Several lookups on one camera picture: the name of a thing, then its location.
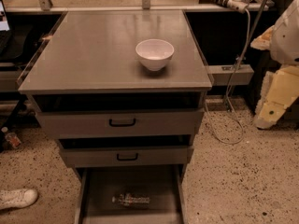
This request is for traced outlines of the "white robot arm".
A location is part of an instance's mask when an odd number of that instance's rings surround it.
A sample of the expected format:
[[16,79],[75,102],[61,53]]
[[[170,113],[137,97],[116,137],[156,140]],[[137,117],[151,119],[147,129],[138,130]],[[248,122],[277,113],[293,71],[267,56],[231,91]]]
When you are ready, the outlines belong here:
[[293,0],[276,23],[250,46],[269,50],[271,59],[281,64],[275,73],[265,74],[255,109],[255,126],[269,129],[299,98],[299,0]]

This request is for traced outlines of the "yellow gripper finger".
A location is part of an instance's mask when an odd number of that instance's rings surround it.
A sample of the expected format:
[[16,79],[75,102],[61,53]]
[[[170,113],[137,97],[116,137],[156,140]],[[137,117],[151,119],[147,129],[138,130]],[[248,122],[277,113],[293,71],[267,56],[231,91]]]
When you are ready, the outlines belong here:
[[263,78],[261,98],[256,105],[254,124],[269,129],[299,97],[299,67],[282,65],[275,73],[267,71]]

